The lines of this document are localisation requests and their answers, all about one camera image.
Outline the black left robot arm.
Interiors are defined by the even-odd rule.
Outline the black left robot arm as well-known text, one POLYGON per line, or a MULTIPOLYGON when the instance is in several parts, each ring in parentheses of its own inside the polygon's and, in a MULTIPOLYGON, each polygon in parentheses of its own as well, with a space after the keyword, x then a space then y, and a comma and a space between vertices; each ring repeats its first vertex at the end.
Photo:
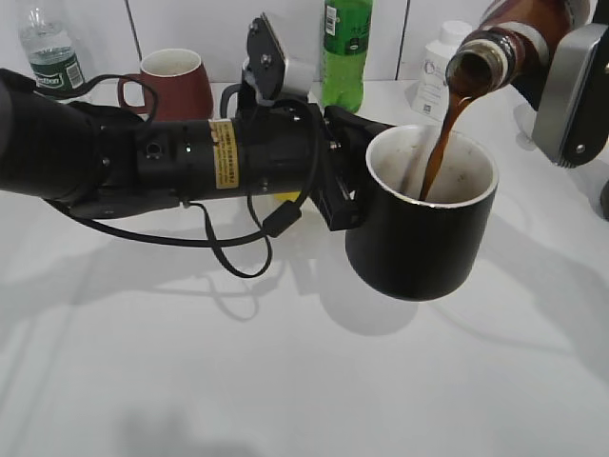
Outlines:
POLYGON ((333 231, 359 225, 364 153, 385 124, 338 107, 248 97, 231 119, 147 121, 1 72, 1 187, 84 221, 192 202, 305 194, 333 231))

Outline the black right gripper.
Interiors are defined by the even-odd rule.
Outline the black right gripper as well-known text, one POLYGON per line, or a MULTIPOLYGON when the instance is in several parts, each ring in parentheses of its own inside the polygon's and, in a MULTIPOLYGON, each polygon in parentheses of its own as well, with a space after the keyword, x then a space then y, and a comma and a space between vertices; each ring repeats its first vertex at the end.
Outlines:
MULTIPOLYGON (((592 23, 608 24, 608 2, 598 1, 594 6, 594 12, 591 19, 592 23)), ((518 91, 520 95, 528 102, 533 110, 538 110, 540 100, 545 89, 548 74, 551 68, 552 61, 539 70, 532 70, 527 74, 518 76, 514 79, 511 85, 518 91)))

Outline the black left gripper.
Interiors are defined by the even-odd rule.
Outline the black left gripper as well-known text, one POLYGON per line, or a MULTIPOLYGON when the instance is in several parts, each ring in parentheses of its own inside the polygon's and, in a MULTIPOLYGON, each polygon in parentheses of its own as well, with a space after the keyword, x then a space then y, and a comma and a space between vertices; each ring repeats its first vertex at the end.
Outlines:
POLYGON ((332 231, 361 224, 365 151, 387 124, 338 107, 282 100, 270 108, 240 110, 208 126, 209 198, 296 193, 294 203, 264 220, 267 231, 293 224, 305 198, 332 231))

